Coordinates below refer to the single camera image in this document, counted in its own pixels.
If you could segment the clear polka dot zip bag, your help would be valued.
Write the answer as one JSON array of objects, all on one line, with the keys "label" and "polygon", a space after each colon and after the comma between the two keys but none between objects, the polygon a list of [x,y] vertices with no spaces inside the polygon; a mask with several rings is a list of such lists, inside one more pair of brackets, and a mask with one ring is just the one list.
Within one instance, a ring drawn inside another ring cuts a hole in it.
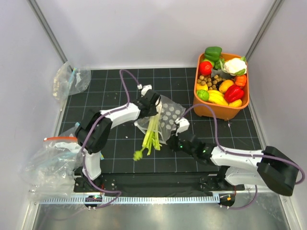
[{"label": "clear polka dot zip bag", "polygon": [[170,138],[172,130],[176,128],[175,121],[184,114],[185,110],[182,105],[161,95],[161,101],[157,107],[159,112],[157,132],[160,143],[165,144]]}]

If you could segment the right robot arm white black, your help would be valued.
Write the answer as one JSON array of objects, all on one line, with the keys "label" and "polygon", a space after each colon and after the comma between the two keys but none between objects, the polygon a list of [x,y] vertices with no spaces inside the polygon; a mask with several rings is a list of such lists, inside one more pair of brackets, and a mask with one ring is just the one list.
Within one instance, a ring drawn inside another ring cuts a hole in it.
[{"label": "right robot arm white black", "polygon": [[216,177],[216,184],[222,190],[232,185],[252,184],[266,186],[283,196],[293,194],[298,165],[275,147],[252,151],[230,149],[205,143],[187,131],[172,134],[166,144],[203,165],[219,166],[222,174]]}]

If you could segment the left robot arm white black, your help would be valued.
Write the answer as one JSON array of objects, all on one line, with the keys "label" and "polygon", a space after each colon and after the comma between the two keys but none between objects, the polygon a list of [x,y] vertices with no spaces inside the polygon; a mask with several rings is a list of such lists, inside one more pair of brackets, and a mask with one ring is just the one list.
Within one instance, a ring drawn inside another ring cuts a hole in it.
[{"label": "left robot arm white black", "polygon": [[158,114],[156,109],[160,94],[152,89],[141,93],[132,103],[95,112],[89,110],[75,131],[78,144],[81,146],[83,174],[87,177],[85,187],[91,192],[101,188],[100,151],[105,147],[110,131],[126,122],[137,121]]}]

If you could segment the red bell pepper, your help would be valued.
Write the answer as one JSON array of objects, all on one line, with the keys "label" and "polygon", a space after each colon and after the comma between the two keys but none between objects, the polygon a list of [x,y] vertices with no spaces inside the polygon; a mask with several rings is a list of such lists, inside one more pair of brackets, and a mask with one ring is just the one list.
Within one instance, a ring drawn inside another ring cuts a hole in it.
[{"label": "red bell pepper", "polygon": [[224,94],[224,98],[228,103],[232,103],[241,99],[244,96],[244,91],[237,85],[232,85]]}]

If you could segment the green celery stalk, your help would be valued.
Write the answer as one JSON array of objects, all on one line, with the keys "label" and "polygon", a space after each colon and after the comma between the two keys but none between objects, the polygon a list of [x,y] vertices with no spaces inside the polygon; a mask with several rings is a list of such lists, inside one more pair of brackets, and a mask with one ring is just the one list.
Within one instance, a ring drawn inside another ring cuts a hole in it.
[{"label": "green celery stalk", "polygon": [[158,134],[159,117],[155,115],[149,119],[149,124],[142,142],[142,149],[136,150],[133,154],[133,160],[139,161],[143,158],[143,152],[147,150],[147,156],[151,155],[152,148],[160,150],[161,144]]}]

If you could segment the red tomato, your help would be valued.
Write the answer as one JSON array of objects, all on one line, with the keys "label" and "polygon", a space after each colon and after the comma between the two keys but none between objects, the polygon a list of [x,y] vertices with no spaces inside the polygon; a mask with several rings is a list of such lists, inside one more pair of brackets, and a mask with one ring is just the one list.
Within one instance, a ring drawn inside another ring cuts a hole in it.
[{"label": "red tomato", "polygon": [[212,64],[209,61],[203,61],[199,64],[199,73],[203,76],[211,75],[212,73]]}]

